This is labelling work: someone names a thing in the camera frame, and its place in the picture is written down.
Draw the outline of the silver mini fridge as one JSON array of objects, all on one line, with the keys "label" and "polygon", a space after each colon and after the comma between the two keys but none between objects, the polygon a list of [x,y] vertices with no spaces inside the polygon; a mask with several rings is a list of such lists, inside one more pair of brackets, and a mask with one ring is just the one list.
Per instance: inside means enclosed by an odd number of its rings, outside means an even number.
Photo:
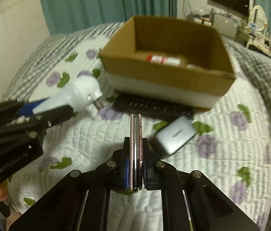
[{"label": "silver mini fridge", "polygon": [[236,18],[214,13],[212,26],[221,35],[234,39],[236,37],[240,21]]}]

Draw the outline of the red capped white bottle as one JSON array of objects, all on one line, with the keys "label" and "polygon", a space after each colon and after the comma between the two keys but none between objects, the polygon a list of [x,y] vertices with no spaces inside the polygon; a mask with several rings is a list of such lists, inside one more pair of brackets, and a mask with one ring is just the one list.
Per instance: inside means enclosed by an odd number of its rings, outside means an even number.
[{"label": "red capped white bottle", "polygon": [[159,55],[147,55],[145,60],[151,63],[170,65],[170,66],[179,66],[181,62],[180,59],[175,58],[175,57],[159,56]]}]

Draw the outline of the black remote control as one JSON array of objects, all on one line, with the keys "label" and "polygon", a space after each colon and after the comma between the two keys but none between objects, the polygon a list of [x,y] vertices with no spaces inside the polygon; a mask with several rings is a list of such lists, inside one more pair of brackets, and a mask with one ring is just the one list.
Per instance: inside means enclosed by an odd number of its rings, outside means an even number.
[{"label": "black remote control", "polygon": [[134,94],[121,93],[113,102],[113,107],[128,114],[141,114],[145,117],[172,122],[180,116],[193,119],[193,108],[166,100],[147,98]]}]

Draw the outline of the round white vanity mirror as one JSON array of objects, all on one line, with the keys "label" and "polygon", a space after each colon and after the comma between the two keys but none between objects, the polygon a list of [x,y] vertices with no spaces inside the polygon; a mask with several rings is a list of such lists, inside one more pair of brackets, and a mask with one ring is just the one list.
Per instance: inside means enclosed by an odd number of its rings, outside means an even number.
[{"label": "round white vanity mirror", "polygon": [[252,35],[265,33],[268,26],[268,19],[266,17],[263,7],[255,5],[249,14],[248,29]]}]

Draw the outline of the grey power bank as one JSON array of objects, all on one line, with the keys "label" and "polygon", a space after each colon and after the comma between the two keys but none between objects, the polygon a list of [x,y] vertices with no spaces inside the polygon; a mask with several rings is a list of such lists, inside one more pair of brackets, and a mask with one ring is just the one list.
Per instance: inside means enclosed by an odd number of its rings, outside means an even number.
[{"label": "grey power bank", "polygon": [[162,129],[156,131],[152,139],[153,149],[161,159],[174,155],[187,142],[194,138],[197,131],[187,116],[180,116]]}]

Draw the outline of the white handheld device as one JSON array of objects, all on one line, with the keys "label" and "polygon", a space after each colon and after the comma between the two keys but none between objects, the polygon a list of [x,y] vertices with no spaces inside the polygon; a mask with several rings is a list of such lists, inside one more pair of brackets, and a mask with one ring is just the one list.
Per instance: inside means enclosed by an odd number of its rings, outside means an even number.
[{"label": "white handheld device", "polygon": [[102,96],[100,84],[94,76],[80,76],[68,82],[57,94],[50,96],[33,109],[33,114],[46,112],[69,105],[74,112],[80,112]]}]

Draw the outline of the green checkered bedspread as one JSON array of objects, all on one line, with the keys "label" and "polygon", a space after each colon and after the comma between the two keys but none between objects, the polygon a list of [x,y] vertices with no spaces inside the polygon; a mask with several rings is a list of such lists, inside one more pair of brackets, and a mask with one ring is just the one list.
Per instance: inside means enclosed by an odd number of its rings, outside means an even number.
[{"label": "green checkered bedspread", "polygon": [[[113,109],[117,94],[98,56],[119,27],[106,23],[46,39],[5,92],[5,100],[35,101],[92,74],[103,91],[101,110],[90,107],[50,128],[44,154],[9,178],[9,199],[18,213],[71,170],[96,169],[122,147],[129,116]],[[210,111],[194,116],[198,134],[166,162],[184,172],[202,171],[260,230],[271,230],[271,60],[231,40],[225,47],[236,81]]]}]

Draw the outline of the green curtain left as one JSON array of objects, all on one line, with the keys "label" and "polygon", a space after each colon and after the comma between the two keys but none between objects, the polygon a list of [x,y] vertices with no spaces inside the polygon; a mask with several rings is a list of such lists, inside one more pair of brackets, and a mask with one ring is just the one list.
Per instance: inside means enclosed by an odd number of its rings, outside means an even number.
[{"label": "green curtain left", "polygon": [[51,35],[72,33],[135,15],[176,17],[177,0],[40,0]]}]

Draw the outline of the brown cardboard box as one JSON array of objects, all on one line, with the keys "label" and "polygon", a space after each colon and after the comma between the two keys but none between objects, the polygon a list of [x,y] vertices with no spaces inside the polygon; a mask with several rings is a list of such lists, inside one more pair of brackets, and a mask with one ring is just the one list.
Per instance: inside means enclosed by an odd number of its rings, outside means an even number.
[{"label": "brown cardboard box", "polygon": [[113,89],[211,109],[234,83],[219,33],[186,20],[134,16],[102,48]]}]

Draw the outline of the white dressing table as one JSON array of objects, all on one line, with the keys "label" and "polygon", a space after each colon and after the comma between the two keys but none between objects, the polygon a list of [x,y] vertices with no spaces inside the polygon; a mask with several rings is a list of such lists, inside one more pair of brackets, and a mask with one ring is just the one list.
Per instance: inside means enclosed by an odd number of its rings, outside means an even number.
[{"label": "white dressing table", "polygon": [[237,30],[234,40],[245,48],[263,54],[271,59],[271,45],[269,43],[266,44],[267,40],[254,37],[240,29]]}]

